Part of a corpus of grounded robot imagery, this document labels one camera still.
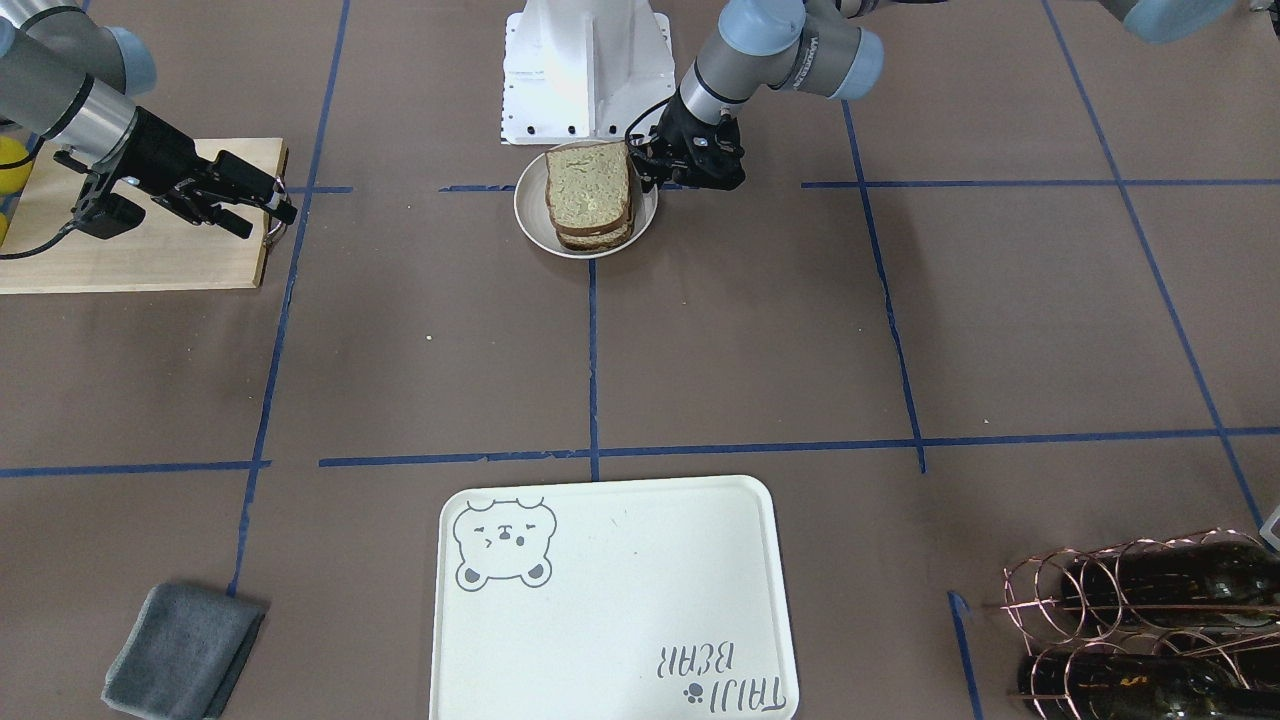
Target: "lemon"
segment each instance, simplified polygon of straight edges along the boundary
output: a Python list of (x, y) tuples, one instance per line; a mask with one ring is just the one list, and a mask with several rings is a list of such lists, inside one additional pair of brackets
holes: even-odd
[[(18, 142), (12, 137), (0, 137), (0, 165), (8, 165), (9, 163), (18, 163), (27, 156), (27, 146)], [(27, 178), (31, 177), (31, 167), (33, 163), (27, 163), (20, 168), (14, 168), (12, 170), (0, 170), (0, 195), (13, 195), (27, 186)]]

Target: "folded cloth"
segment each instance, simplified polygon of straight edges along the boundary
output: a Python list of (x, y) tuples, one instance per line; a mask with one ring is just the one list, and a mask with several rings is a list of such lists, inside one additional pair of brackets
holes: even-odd
[(106, 673), (102, 701), (146, 720), (219, 717), (264, 615), (206, 589), (156, 585)]

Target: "white plate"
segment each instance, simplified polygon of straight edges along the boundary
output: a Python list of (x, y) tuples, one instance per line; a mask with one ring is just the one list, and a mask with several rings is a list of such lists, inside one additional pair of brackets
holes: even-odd
[[(608, 141), (580, 140), (559, 145), (554, 150), (580, 145), (596, 145), (600, 142)], [(613, 255), (635, 242), (636, 238), (644, 234), (644, 231), (649, 229), (649, 223), (653, 222), (653, 217), (658, 211), (658, 188), (654, 187), (649, 192), (641, 192), (640, 177), (636, 174), (635, 168), (631, 168), (631, 208), (635, 211), (635, 222), (630, 240), (608, 250), (570, 250), (561, 245), (556, 237), (556, 225), (552, 224), (550, 213), (547, 210), (547, 154), (543, 152), (538, 158), (534, 158), (534, 161), (520, 174), (520, 181), (516, 182), (516, 222), (520, 223), (520, 229), (525, 231), (525, 234), (529, 236), (529, 240), (534, 241), (534, 245), (561, 258), (591, 260)]]
[(456, 495), (431, 720), (790, 720), (773, 501), (746, 475)]

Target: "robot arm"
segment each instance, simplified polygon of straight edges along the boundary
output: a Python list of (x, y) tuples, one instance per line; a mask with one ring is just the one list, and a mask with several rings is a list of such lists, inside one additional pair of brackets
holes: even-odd
[(111, 192), (119, 181), (192, 224), (239, 237), (252, 225), (224, 202), (292, 223), (297, 210), (276, 178), (230, 152), (200, 158), (191, 137), (122, 92), (154, 79), (150, 54), (132, 35), (97, 28), (65, 1), (0, 0), (0, 115), (64, 146), (55, 159), (88, 176), (76, 229), (110, 238), (141, 224), (146, 211)]
[(742, 172), (737, 113), (760, 86), (856, 100), (879, 78), (879, 37), (845, 23), (878, 0), (730, 0), (652, 136), (630, 136), (645, 190), (675, 181), (733, 190)]

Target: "bear drawing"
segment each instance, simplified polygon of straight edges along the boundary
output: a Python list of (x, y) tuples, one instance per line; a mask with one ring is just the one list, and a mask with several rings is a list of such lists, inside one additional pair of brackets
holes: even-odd
[(518, 500), (490, 502), (467, 509), (453, 521), (453, 539), (462, 551), (458, 585), (476, 592), (489, 580), (520, 578), (531, 588), (540, 588), (552, 578), (547, 559), (556, 514), (550, 507)]

